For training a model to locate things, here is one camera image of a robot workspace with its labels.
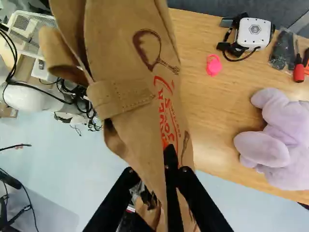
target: plush paw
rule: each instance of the plush paw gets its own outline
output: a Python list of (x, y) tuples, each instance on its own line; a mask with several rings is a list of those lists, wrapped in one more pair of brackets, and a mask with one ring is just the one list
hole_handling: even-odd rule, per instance
[(234, 138), (237, 151), (245, 158), (245, 166), (254, 163), (268, 167), (285, 167), (290, 162), (286, 145), (263, 132), (247, 131)]

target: brown printed drawing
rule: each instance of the brown printed drawing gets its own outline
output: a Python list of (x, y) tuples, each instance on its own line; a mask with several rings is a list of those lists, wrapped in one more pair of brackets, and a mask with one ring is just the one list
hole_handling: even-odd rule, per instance
[(154, 70), (156, 64), (161, 64), (178, 75), (179, 68), (177, 66), (171, 66), (161, 59), (161, 38), (155, 31), (150, 29), (137, 31), (133, 36), (133, 44), (140, 58), (150, 71)]

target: printed logo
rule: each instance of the printed logo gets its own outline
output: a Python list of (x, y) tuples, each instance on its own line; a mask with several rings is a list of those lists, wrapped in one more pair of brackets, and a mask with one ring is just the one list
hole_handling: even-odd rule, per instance
[(259, 25), (254, 25), (254, 24), (253, 24), (253, 25), (251, 25), (251, 26), (249, 27), (249, 31), (250, 31), (251, 34), (257, 35), (258, 33), (260, 33), (261, 28), (260, 28)]

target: white floor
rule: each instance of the white floor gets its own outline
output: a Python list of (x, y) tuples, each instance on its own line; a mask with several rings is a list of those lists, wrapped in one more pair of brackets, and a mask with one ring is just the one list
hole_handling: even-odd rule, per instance
[[(17, 120), (0, 119), (0, 147), (32, 144), (32, 147), (0, 153), (0, 167), (46, 202), (58, 206), (62, 213), (71, 213), (68, 216), (73, 218), (71, 230), (66, 224), (66, 229), (57, 228), (56, 232), (81, 232), (127, 166), (107, 149), (100, 132), (79, 128), (81, 137), (69, 125), (55, 121), (48, 112), (20, 113)], [(295, 202), (206, 173), (197, 172), (197, 175), (235, 232), (309, 230), (309, 211)], [(42, 200), (37, 202), (40, 203), (34, 204), (40, 214), (38, 225), (43, 232), (46, 217), (40, 218), (44, 217), (46, 208), (42, 207)], [(58, 225), (60, 220), (66, 220), (51, 215), (49, 218)]]

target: gray wall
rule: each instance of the gray wall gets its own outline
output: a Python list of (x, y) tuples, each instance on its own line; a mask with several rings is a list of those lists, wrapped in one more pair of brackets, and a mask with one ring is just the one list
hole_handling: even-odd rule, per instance
[[(248, 12), (250, 17), (269, 20), (277, 28), (289, 27), (309, 10), (308, 0), (168, 0), (168, 4), (171, 8), (222, 17)], [(309, 27), (299, 34), (309, 38)]]

